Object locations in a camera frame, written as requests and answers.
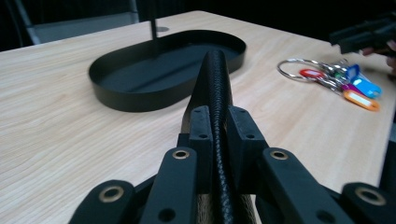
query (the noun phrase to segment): black fabric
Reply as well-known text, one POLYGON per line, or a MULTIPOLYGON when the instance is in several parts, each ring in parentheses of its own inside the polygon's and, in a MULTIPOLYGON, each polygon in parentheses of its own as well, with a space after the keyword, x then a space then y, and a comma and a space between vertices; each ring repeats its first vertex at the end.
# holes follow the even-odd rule
POLYGON ((210 204, 202 204, 213 209, 211 219, 214 223, 255 223, 248 195, 238 194, 235 190, 228 159, 224 125, 227 108, 232 104, 231 85, 224 53, 220 50, 209 51, 202 63, 183 117, 182 130, 188 130, 190 113, 195 107, 208 105, 215 152, 214 179, 213 189, 208 197, 210 204))

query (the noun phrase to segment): oval tray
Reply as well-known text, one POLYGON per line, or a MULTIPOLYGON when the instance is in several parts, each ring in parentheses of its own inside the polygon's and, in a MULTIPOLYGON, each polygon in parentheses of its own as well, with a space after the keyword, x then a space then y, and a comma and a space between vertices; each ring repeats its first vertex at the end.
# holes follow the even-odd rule
POLYGON ((233 35, 190 30, 109 52, 92 63, 89 74, 102 104, 125 112, 147 112, 191 95, 208 51, 222 50, 231 73, 242 66, 246 48, 233 35))

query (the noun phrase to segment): light wood tabletop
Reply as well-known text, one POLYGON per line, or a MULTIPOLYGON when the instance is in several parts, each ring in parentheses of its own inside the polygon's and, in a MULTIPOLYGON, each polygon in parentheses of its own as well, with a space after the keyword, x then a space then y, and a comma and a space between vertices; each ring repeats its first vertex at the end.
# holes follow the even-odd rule
MULTIPOLYGON (((328 42, 203 11, 157 25, 169 28, 159 36, 205 29, 241 38, 247 51, 230 74, 233 103, 251 114, 270 147, 294 153, 335 191, 349 182, 378 185, 396 103, 383 56, 341 55, 328 42), (281 76, 276 65, 289 58, 357 63, 382 88, 380 110, 281 76)), ((149 23, 140 22, 0 53, 1 223, 67 223, 100 183, 136 186, 157 173, 177 144, 189 97, 157 111, 120 112, 95 98, 88 75, 98 57, 150 39, 149 23)))

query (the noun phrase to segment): bunch of keys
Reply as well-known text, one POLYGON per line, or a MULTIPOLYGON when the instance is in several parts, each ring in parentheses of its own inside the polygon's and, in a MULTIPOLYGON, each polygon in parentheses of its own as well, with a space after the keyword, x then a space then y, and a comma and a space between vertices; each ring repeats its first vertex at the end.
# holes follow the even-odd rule
POLYGON ((381 89, 361 73, 357 64, 350 66, 347 60, 327 64, 305 59, 287 59, 277 65, 277 70, 291 79, 317 82, 365 109, 379 110, 379 103, 375 99, 381 95, 381 89), (300 75, 295 76, 280 68, 284 63, 314 65, 318 70, 302 69, 299 72, 300 75))

